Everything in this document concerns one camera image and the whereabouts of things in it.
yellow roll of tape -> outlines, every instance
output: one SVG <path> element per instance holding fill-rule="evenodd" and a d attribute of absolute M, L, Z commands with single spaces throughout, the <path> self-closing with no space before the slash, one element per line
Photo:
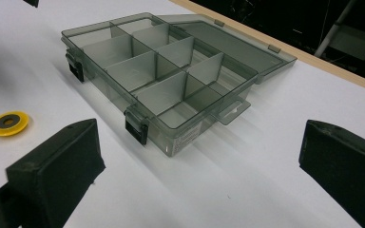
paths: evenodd
<path fill-rule="evenodd" d="M 19 133 L 28 125 L 28 114 L 11 111 L 0 115 L 0 136 L 11 136 Z"/>

transparent compartment box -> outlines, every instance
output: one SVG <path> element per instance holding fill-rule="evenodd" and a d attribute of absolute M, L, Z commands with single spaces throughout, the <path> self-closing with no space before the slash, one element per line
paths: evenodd
<path fill-rule="evenodd" d="M 260 84 L 295 62 L 202 15 L 141 13 L 63 31 L 70 70 L 125 114 L 125 128 L 173 156 L 213 123 L 229 124 Z"/>

white table surface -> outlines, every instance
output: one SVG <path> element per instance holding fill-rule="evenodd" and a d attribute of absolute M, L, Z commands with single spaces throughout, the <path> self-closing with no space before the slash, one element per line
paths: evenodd
<path fill-rule="evenodd" d="M 166 0 L 0 0 L 0 114 L 29 114 L 0 138 L 5 168 L 68 124 L 96 118 L 106 170 L 66 227 L 358 227 L 305 172 L 298 155 L 308 119 L 365 138 L 365 88 L 297 61 L 248 96 L 228 126 L 214 124 L 174 158 L 142 147 L 125 117 L 68 70 L 61 31 L 140 12 L 190 13 Z"/>

black foam block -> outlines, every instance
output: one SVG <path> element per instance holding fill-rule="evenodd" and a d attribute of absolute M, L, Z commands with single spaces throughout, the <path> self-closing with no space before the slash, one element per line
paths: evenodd
<path fill-rule="evenodd" d="M 39 0 L 24 0 L 25 2 L 29 3 L 30 5 L 38 8 L 38 1 Z"/>
<path fill-rule="evenodd" d="M 71 124 L 7 168 L 10 191 L 27 203 L 22 227 L 63 227 L 105 169 L 96 120 Z"/>
<path fill-rule="evenodd" d="M 336 125 L 306 124 L 300 167 L 365 227 L 365 140 Z"/>

plastic organizer box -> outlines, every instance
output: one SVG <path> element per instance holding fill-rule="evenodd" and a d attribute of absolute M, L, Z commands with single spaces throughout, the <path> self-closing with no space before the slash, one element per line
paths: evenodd
<path fill-rule="evenodd" d="M 125 114 L 125 128 L 173 156 L 250 106 L 253 84 L 296 58 L 202 15 L 142 13 L 63 31 L 70 70 Z"/>

